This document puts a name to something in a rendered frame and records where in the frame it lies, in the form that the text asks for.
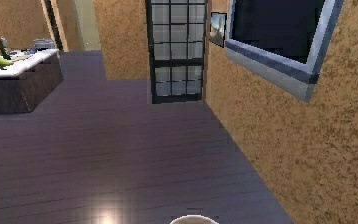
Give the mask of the dark brown kitchen counter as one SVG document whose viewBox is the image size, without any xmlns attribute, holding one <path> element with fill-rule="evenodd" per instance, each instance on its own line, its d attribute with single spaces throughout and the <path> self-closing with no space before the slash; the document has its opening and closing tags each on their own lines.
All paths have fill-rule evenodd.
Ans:
<svg viewBox="0 0 358 224">
<path fill-rule="evenodd" d="M 30 113 L 63 81 L 57 49 L 0 70 L 0 115 Z"/>
</svg>

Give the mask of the black framed glass door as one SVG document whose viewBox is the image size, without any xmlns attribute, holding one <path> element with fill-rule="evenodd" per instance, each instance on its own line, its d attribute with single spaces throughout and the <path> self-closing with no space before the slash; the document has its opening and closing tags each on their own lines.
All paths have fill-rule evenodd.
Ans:
<svg viewBox="0 0 358 224">
<path fill-rule="evenodd" d="M 202 98 L 207 0 L 145 0 L 151 101 Z"/>
</svg>

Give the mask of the white round object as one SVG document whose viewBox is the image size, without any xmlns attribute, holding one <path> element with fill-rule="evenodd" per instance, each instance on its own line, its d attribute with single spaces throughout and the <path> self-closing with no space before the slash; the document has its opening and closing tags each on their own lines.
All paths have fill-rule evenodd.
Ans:
<svg viewBox="0 0 358 224">
<path fill-rule="evenodd" d="M 172 220 L 169 224 L 219 224 L 215 220 L 202 215 L 185 215 Z"/>
</svg>

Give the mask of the grey framed window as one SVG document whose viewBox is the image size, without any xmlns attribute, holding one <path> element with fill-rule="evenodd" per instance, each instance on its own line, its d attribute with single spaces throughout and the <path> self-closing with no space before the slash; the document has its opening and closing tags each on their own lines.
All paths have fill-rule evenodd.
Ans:
<svg viewBox="0 0 358 224">
<path fill-rule="evenodd" d="M 225 54 L 308 102 L 344 0 L 231 0 Z"/>
</svg>

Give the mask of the grey metal pot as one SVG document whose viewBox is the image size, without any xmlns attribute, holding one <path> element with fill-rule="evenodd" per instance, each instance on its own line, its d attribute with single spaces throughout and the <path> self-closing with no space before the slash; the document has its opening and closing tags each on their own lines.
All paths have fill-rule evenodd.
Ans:
<svg viewBox="0 0 358 224">
<path fill-rule="evenodd" d="M 34 48 L 37 50 L 40 49 L 55 49 L 56 44 L 51 38 L 41 38 L 34 40 Z"/>
</svg>

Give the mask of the dark green bottle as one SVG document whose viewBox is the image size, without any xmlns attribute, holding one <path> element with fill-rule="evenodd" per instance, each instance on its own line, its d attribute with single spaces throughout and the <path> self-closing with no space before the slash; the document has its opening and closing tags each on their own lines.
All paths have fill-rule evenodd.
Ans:
<svg viewBox="0 0 358 224">
<path fill-rule="evenodd" d="M 1 36 L 0 37 L 0 52 L 4 59 L 10 60 L 9 50 L 7 47 L 7 40 Z"/>
</svg>

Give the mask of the small framed wall picture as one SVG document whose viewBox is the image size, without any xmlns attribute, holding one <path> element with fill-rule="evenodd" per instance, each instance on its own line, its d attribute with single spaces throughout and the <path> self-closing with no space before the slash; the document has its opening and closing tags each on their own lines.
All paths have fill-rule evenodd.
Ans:
<svg viewBox="0 0 358 224">
<path fill-rule="evenodd" d="M 227 14 L 212 12 L 210 19 L 209 41 L 219 47 L 224 47 Z"/>
</svg>

